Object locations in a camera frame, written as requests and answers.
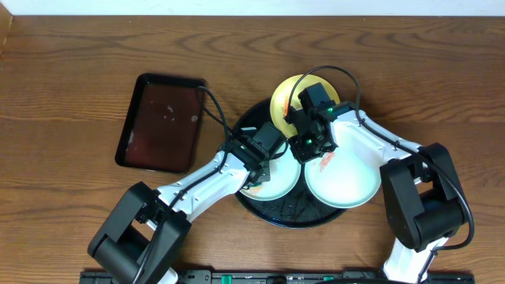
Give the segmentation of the mint plate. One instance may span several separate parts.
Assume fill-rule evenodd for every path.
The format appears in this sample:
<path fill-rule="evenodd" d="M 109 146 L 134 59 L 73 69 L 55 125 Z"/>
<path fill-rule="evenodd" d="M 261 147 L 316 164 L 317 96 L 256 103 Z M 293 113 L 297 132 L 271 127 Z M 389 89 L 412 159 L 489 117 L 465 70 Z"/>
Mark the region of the mint plate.
<path fill-rule="evenodd" d="M 263 182 L 260 189 L 242 189 L 238 195 L 256 201 L 272 201 L 285 196 L 297 184 L 301 176 L 301 164 L 294 158 L 290 145 L 285 143 L 270 161 L 271 180 Z"/>
<path fill-rule="evenodd" d="M 358 207 L 380 187 L 383 145 L 362 127 L 338 122 L 333 126 L 338 147 L 305 164 L 310 192 L 336 208 Z"/>

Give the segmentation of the yellow plastic plate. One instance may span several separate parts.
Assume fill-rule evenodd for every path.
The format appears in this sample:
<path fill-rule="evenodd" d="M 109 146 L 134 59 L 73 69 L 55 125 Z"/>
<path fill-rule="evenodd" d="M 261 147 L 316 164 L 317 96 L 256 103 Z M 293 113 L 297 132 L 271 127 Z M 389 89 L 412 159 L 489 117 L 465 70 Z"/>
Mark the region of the yellow plastic plate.
<path fill-rule="evenodd" d="M 286 138 L 291 138 L 297 134 L 297 130 L 293 124 L 288 124 L 285 120 L 285 116 L 288 112 L 288 102 L 290 94 L 293 90 L 294 85 L 302 77 L 301 74 L 291 76 L 285 79 L 274 91 L 271 97 L 270 103 L 270 114 L 271 120 L 277 129 L 279 129 Z M 324 90 L 329 95 L 330 99 L 334 100 L 337 104 L 340 103 L 340 98 L 334 87 L 325 79 L 315 76 L 306 76 L 295 88 L 293 97 L 290 101 L 290 105 L 296 110 L 302 108 L 299 98 L 297 97 L 299 93 L 314 84 L 321 83 Z"/>

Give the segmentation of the green yellow sponge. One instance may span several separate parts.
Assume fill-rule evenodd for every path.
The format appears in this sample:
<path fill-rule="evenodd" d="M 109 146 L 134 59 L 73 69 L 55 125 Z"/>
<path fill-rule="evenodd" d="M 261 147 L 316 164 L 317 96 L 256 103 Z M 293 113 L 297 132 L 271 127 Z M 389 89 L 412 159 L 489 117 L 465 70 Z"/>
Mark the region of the green yellow sponge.
<path fill-rule="evenodd" d="M 252 190 L 252 189 L 260 189 L 261 186 L 262 186 L 263 182 L 262 181 L 257 181 L 255 183 L 251 183 L 249 185 L 249 190 Z"/>

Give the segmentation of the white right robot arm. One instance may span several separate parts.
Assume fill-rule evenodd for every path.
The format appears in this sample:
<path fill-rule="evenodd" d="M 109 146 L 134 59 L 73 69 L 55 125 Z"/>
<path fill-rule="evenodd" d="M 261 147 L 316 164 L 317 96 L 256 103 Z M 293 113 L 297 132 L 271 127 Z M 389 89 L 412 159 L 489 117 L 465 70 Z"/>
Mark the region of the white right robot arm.
<path fill-rule="evenodd" d="M 383 272 L 395 282 L 426 280 L 437 252 L 472 222 L 448 150 L 404 140 L 353 105 L 291 107 L 284 119 L 294 129 L 290 146 L 311 194 L 349 209 L 383 192 L 395 235 Z"/>

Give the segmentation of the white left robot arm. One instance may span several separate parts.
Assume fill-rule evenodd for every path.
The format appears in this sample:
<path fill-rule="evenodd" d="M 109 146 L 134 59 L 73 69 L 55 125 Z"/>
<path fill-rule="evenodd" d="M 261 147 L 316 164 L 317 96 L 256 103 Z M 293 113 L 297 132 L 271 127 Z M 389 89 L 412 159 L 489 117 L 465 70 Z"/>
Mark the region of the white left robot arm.
<path fill-rule="evenodd" d="M 268 163 L 285 144 L 260 135 L 228 140 L 199 170 L 170 185 L 132 185 L 88 245 L 115 283 L 176 283 L 172 268 L 193 221 L 222 198 L 267 181 Z"/>

